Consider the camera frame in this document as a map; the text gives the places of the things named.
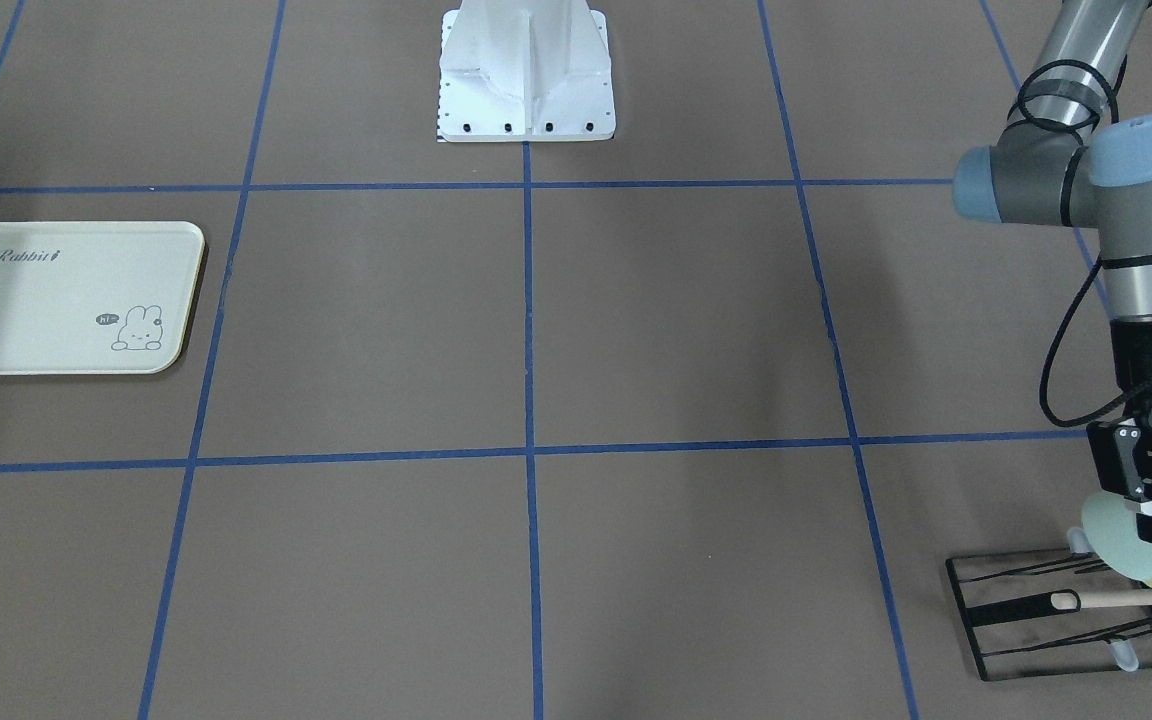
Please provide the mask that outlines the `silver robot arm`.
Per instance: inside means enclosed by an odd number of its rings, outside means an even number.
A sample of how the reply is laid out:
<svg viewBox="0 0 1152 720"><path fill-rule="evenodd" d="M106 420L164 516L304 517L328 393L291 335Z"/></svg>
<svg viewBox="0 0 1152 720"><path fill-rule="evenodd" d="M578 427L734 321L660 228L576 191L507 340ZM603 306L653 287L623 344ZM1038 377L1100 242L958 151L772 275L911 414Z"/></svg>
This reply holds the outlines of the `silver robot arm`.
<svg viewBox="0 0 1152 720"><path fill-rule="evenodd" d="M1152 544L1152 114L1126 119L1126 56L1147 1L1064 1L1020 83L995 145L960 159L954 204L987 223L1093 229L1100 253L1044 357L1039 409L1056 427L1084 427L1102 491L1134 509ZM1049 374L1075 310L1102 283L1119 395L1062 418Z"/></svg>

